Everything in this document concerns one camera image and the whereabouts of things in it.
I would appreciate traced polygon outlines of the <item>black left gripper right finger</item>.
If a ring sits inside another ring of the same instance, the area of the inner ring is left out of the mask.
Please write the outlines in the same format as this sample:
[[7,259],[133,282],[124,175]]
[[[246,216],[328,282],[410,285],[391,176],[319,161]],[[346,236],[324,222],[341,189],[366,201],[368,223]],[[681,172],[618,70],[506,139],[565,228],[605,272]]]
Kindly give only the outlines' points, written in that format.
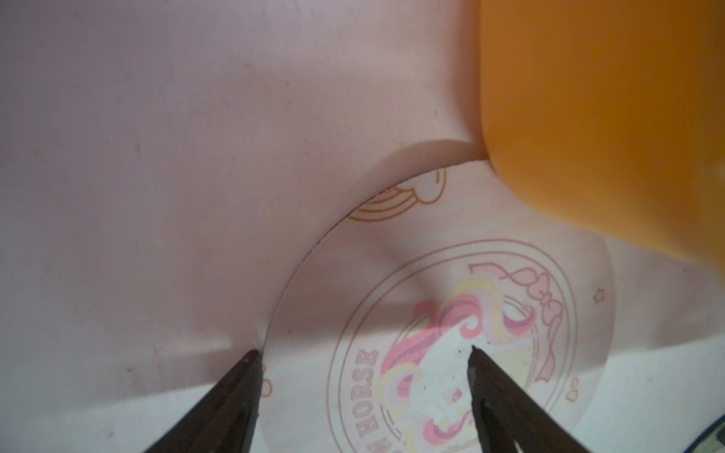
[[483,452],[588,452],[477,347],[471,350],[467,375]]

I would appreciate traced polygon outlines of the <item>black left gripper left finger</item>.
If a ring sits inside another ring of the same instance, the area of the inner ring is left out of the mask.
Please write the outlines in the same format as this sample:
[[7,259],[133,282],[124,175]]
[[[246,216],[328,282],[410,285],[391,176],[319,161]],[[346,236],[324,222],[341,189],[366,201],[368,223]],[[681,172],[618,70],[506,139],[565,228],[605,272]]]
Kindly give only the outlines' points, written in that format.
[[251,350],[169,432],[152,453],[249,453],[262,395],[262,353]]

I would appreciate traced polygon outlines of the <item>pink unicorn horse coaster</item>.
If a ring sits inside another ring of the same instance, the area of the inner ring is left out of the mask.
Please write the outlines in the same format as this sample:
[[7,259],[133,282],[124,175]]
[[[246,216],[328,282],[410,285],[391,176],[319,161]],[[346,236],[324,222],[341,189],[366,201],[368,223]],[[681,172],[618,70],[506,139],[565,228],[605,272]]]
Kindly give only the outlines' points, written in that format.
[[602,237],[521,203],[486,162],[374,197],[298,267],[264,345],[273,452],[476,452],[466,368],[485,351],[561,426],[614,333]]

